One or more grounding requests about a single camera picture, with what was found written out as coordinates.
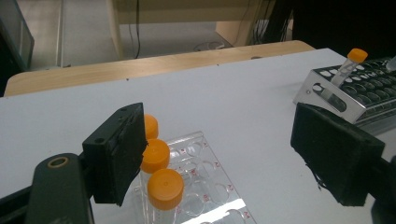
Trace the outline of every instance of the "small orange cap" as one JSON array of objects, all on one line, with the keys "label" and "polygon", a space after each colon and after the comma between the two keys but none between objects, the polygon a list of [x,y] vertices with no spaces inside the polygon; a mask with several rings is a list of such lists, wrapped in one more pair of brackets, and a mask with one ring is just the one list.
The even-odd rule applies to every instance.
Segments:
[{"label": "small orange cap", "polygon": [[171,210],[180,204],[183,189],[183,178],[178,172],[161,169],[148,180],[148,200],[160,210]]},{"label": "small orange cap", "polygon": [[158,121],[150,114],[145,114],[145,130],[147,139],[158,137]]},{"label": "small orange cap", "polygon": [[362,63],[366,60],[368,55],[369,54],[362,49],[353,49],[348,53],[347,57],[355,63]]},{"label": "small orange cap", "polygon": [[163,140],[149,139],[148,146],[143,152],[143,161],[140,165],[142,171],[153,174],[166,168],[169,164],[170,149]]}]

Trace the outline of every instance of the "wooden table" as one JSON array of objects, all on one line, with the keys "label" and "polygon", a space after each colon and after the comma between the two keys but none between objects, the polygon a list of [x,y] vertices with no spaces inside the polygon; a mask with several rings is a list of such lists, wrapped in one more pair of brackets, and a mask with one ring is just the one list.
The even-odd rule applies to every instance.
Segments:
[{"label": "wooden table", "polygon": [[312,50],[301,41],[217,49],[114,63],[68,67],[46,71],[25,72],[9,79],[5,96],[54,90],[78,85],[144,77],[220,63],[251,60]]}]

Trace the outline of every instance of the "black cable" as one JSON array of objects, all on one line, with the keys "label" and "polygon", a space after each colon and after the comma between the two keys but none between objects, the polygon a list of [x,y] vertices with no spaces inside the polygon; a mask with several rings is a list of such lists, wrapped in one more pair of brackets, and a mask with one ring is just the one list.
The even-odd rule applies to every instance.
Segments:
[{"label": "black cable", "polygon": [[139,24],[139,14],[140,14],[140,0],[136,0],[136,34],[137,34],[137,53],[134,57],[137,59],[140,54],[140,24]]},{"label": "black cable", "polygon": [[[131,29],[131,21],[128,24],[128,30],[129,30],[129,36],[131,37],[131,44],[132,44],[132,54],[134,59],[137,59],[139,57],[140,54],[140,34],[139,34],[139,12],[140,12],[140,4],[139,4],[140,0],[136,0],[136,35],[137,35],[137,53],[136,55],[134,55],[134,37],[132,35],[132,29]],[[132,18],[132,14],[131,11],[133,10],[132,7],[130,7],[130,11],[129,11],[129,16],[130,18]]]},{"label": "black cable", "polygon": [[270,4],[272,1],[273,0],[268,1],[268,5],[267,5],[267,8],[265,9],[262,19],[257,20],[257,22],[256,22],[255,29],[253,31],[253,44],[261,44],[262,43],[261,42],[262,36],[264,35],[264,32],[268,25],[268,21],[266,21],[266,18],[267,18]]},{"label": "black cable", "polygon": [[239,36],[239,32],[240,32],[240,30],[241,30],[241,24],[242,24],[242,22],[244,21],[244,18],[246,17],[246,15],[248,14],[248,9],[250,8],[250,2],[251,2],[251,0],[248,0],[247,9],[245,10],[245,13],[244,13],[244,15],[243,15],[243,17],[242,17],[242,20],[239,22],[238,32],[236,33],[236,39],[235,39],[235,41],[232,43],[232,45],[234,45],[234,44],[236,44],[236,42],[238,42],[238,36]]}]

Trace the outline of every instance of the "wooden desk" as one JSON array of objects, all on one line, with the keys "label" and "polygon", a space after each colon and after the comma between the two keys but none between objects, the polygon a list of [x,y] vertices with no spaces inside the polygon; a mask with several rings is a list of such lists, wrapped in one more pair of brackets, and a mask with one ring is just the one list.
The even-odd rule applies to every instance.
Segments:
[{"label": "wooden desk", "polygon": [[217,21],[216,32],[240,47],[249,44],[255,22],[268,19],[275,4],[268,0],[145,0],[139,2],[136,21],[136,1],[106,0],[111,36],[121,60],[121,24]]},{"label": "wooden desk", "polygon": [[253,57],[270,57],[309,51],[312,49],[314,48],[304,42],[289,41],[114,63],[99,63],[55,70],[26,72],[17,74],[9,79],[5,96],[54,90],[124,78],[144,77],[219,63],[245,61]]}]

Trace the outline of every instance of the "cable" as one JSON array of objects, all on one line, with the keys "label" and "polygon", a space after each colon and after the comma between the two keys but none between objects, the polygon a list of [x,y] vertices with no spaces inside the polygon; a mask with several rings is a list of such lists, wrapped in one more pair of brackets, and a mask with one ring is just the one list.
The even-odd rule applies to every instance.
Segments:
[{"label": "cable", "polygon": [[[199,49],[199,47],[205,45],[206,49]],[[212,50],[212,49],[223,49],[225,47],[224,42],[219,42],[219,41],[212,41],[212,42],[204,42],[201,44],[197,44],[193,50],[194,51],[203,51],[203,50]]]},{"label": "cable", "polygon": [[[140,0],[136,0],[136,35],[137,35],[137,53],[134,55],[134,37],[132,35],[132,29],[131,29],[131,21],[128,24],[128,30],[129,30],[129,36],[131,37],[131,44],[132,44],[132,54],[134,56],[134,59],[137,59],[140,54],[140,34],[139,34],[139,12],[140,12]],[[129,18],[132,18],[132,7],[130,7],[131,10],[129,10]]]},{"label": "cable", "polygon": [[136,56],[134,57],[137,59],[140,54],[140,0],[136,0],[136,34],[137,34],[137,53]]},{"label": "cable", "polygon": [[255,29],[253,30],[253,44],[261,44],[262,37],[264,35],[264,32],[268,26],[268,20],[266,20],[270,4],[273,0],[268,1],[267,8],[265,9],[263,18],[261,20],[257,20]]},{"label": "cable", "polygon": [[232,45],[234,45],[234,44],[236,44],[236,42],[238,42],[238,36],[239,36],[239,32],[241,30],[241,24],[244,21],[244,18],[246,17],[246,15],[248,14],[248,9],[250,8],[250,2],[251,2],[251,0],[248,0],[247,9],[245,10],[245,13],[244,13],[244,16],[242,17],[242,20],[239,22],[238,32],[236,33],[236,39],[232,43]]}]

